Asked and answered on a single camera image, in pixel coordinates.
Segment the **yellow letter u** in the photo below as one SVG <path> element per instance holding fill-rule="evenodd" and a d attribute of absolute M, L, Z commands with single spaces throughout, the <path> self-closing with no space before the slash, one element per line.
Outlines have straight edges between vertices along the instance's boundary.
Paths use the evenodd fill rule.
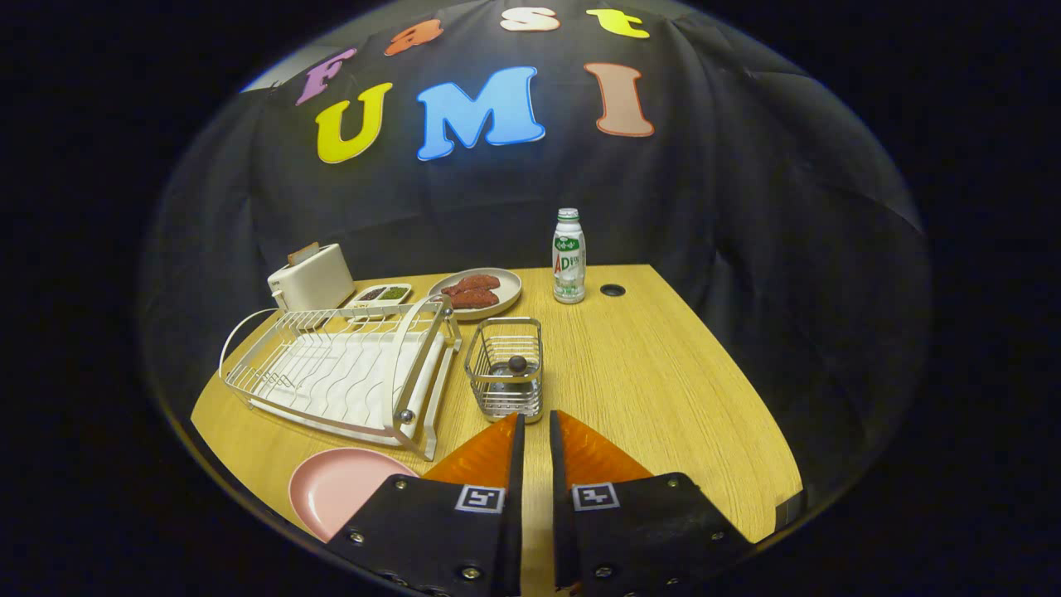
<path fill-rule="evenodd" d="M 317 155 L 328 163 L 338 163 L 351 157 L 361 155 L 363 151 L 376 141 L 383 126 L 383 94 L 394 87 L 390 83 L 380 83 L 358 95 L 358 101 L 365 102 L 365 117 L 358 135 L 344 141 L 340 130 L 343 124 L 343 112 L 350 105 L 348 100 L 325 108 L 317 115 Z"/>

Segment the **white toaster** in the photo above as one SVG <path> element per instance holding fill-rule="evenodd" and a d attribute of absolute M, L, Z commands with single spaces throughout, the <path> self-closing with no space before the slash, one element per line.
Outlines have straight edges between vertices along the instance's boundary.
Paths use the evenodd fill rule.
<path fill-rule="evenodd" d="M 338 244 L 328 244 L 297 265 L 268 276 L 276 304 L 284 312 L 336 310 L 353 294 L 353 278 Z"/>

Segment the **letter cutout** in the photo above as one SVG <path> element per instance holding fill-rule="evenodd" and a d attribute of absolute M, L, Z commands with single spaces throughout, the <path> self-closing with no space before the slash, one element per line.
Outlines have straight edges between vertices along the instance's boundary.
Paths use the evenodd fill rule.
<path fill-rule="evenodd" d="M 445 157 L 453 151 L 453 141 L 446 138 L 446 124 L 466 148 L 475 146 L 486 119 L 493 115 L 493 126 L 486 134 L 491 145 L 507 145 L 537 141 L 545 136 L 545 127 L 534 120 L 530 105 L 530 77 L 538 69 L 519 66 L 499 70 L 472 100 L 453 83 L 429 87 L 416 96 L 424 105 L 423 146 L 416 156 L 423 161 Z"/>
<path fill-rule="evenodd" d="M 298 98 L 295 105 L 302 105 L 302 102 L 309 100 L 320 93 L 328 88 L 328 84 L 325 83 L 326 78 L 332 78 L 338 74 L 338 69 L 343 66 L 343 60 L 352 56 L 358 50 L 350 48 L 349 50 L 328 58 L 324 64 L 317 65 L 310 69 L 306 73 L 306 87 L 302 89 L 302 96 Z"/>
<path fill-rule="evenodd" d="M 395 35 L 390 39 L 390 45 L 383 51 L 383 55 L 393 56 L 408 50 L 413 46 L 419 46 L 420 43 L 431 41 L 435 37 L 441 35 L 442 31 L 445 31 L 439 28 L 440 24 L 442 24 L 442 21 L 438 19 L 431 19 L 414 24 L 398 35 Z"/>
<path fill-rule="evenodd" d="M 556 13 L 549 8 L 521 6 L 508 8 L 501 13 L 501 27 L 508 31 L 553 31 L 560 27 L 560 21 L 554 19 Z"/>
<path fill-rule="evenodd" d="M 601 27 L 603 27 L 605 31 L 610 31 L 615 35 L 637 37 L 638 39 L 646 39 L 648 37 L 647 31 L 630 27 L 631 22 L 641 24 L 641 19 L 628 16 L 623 11 L 616 11 L 614 8 L 594 8 L 592 11 L 586 11 L 586 14 L 596 16 L 596 18 L 601 21 Z"/>
<path fill-rule="evenodd" d="M 601 84 L 604 116 L 597 119 L 597 128 L 622 137 L 647 137 L 656 131 L 641 111 L 641 98 L 634 83 L 641 78 L 640 71 L 608 63 L 589 63 L 585 68 L 596 75 Z"/>
<path fill-rule="evenodd" d="M 341 136 L 343 112 L 350 105 L 348 100 L 325 109 L 317 115 L 317 155 L 327 163 L 338 163 L 361 155 L 376 141 L 383 125 L 383 94 L 394 87 L 390 83 L 380 83 L 365 89 L 358 101 L 365 102 L 365 116 L 358 135 L 344 141 Z"/>

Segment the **plastic bottle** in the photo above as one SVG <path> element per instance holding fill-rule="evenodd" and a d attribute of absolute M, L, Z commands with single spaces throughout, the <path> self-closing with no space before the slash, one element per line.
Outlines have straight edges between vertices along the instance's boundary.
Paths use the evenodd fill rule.
<path fill-rule="evenodd" d="M 574 207 L 563 207 L 557 214 L 553 232 L 553 297 L 568 304 L 586 297 L 586 235 Z"/>

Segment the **plate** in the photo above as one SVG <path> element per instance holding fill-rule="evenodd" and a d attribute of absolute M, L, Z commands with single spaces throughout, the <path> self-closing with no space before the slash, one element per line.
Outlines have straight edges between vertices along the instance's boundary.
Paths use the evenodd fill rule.
<path fill-rule="evenodd" d="M 386 301 L 382 300 L 380 296 L 377 296 L 376 298 L 370 298 L 370 300 L 368 301 L 359 300 L 359 297 L 364 296 L 365 294 L 368 294 L 369 292 L 378 287 L 383 289 L 383 292 L 380 293 L 380 296 L 382 296 L 387 291 L 388 287 L 401 287 L 402 289 L 405 291 L 405 294 L 402 294 L 400 298 L 387 298 Z M 377 283 L 375 285 L 369 285 L 368 287 L 365 287 L 364 289 L 361 289 L 360 292 L 354 294 L 353 298 L 350 298 L 350 300 L 340 309 L 353 310 L 356 308 L 392 308 L 394 305 L 401 305 L 402 303 L 404 303 L 406 298 L 408 298 L 412 294 L 413 294 L 413 284 L 411 283 Z M 362 316 L 362 317 L 347 318 L 347 319 L 349 321 L 364 321 L 368 318 Z"/>
<path fill-rule="evenodd" d="M 306 459 L 291 475 L 295 515 L 327 543 L 390 475 L 418 475 L 401 462 L 364 449 L 334 449 Z"/>
<path fill-rule="evenodd" d="M 493 317 L 511 308 L 516 303 L 517 298 L 520 297 L 520 292 L 523 292 L 523 280 L 512 271 L 502 269 L 501 267 L 475 267 L 474 269 L 465 269 L 443 277 L 435 285 L 431 286 L 428 296 L 440 294 L 443 287 L 453 285 L 460 281 L 462 278 L 476 274 L 497 276 L 501 285 L 491 288 L 490 292 L 498 295 L 498 304 L 490 308 L 483 308 L 482 310 L 453 310 L 453 318 L 457 321 L 472 321 Z"/>

